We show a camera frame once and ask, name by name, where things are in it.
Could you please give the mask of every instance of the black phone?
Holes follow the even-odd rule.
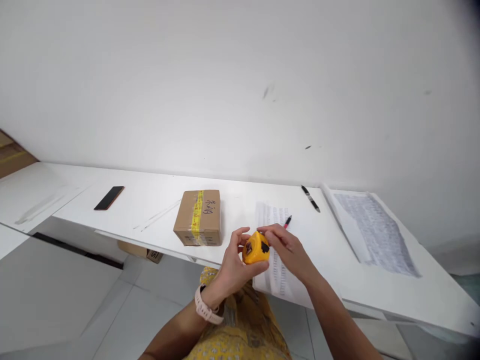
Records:
[[[120,195],[123,189],[125,189],[125,186],[112,187],[93,210],[107,210],[110,205],[112,205],[112,203],[115,201],[115,199]]]

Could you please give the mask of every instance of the floral dress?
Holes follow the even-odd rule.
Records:
[[[205,267],[200,284],[208,285],[217,272]],[[223,322],[209,324],[185,359],[292,359],[267,298],[252,281],[225,299],[220,314]]]

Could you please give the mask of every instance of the paper sheet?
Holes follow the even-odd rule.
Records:
[[[322,185],[321,190],[325,194],[325,197],[330,204],[333,214],[335,215],[338,223],[343,230],[350,246],[353,249],[358,261],[361,263],[369,263],[372,261],[372,256],[370,251],[367,248],[367,244],[364,241],[362,232],[360,231],[357,222],[353,219],[350,214],[340,205],[336,197],[333,195],[332,190],[327,186]]]
[[[275,223],[283,225],[289,216],[290,212],[288,208],[274,207],[262,202],[258,202],[256,205],[258,226]],[[295,233],[295,226],[296,222],[292,221],[288,227],[288,230],[293,234]],[[270,248],[269,263],[270,266],[268,270],[253,279],[253,288],[264,293],[272,294],[277,298],[284,299],[291,303],[313,309],[314,307],[307,289],[300,280],[298,280],[295,275],[287,269],[273,247]],[[335,282],[329,278],[326,278],[326,280],[341,299],[338,288],[335,286]]]
[[[322,190],[361,263],[420,277],[399,226],[371,194],[330,190],[326,186]]]

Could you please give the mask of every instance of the pink watch strap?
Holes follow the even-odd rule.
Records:
[[[200,295],[200,285],[195,291],[195,306],[196,306],[196,313],[204,318],[209,323],[219,325],[224,320],[223,317],[218,316],[214,313],[214,311],[207,306],[202,300],[202,296]]]

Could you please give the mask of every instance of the yellow tape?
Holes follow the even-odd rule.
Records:
[[[200,236],[200,220],[202,217],[202,206],[204,204],[204,191],[199,190],[196,197],[196,203],[193,206],[193,215],[191,217],[191,234],[199,245],[205,245]]]
[[[6,162],[8,162],[12,159],[18,158],[19,156],[25,155],[26,153],[27,153],[26,151],[17,152],[16,154],[14,154],[12,156],[9,156],[9,157],[6,157],[6,158],[0,160],[0,164],[6,163]]]

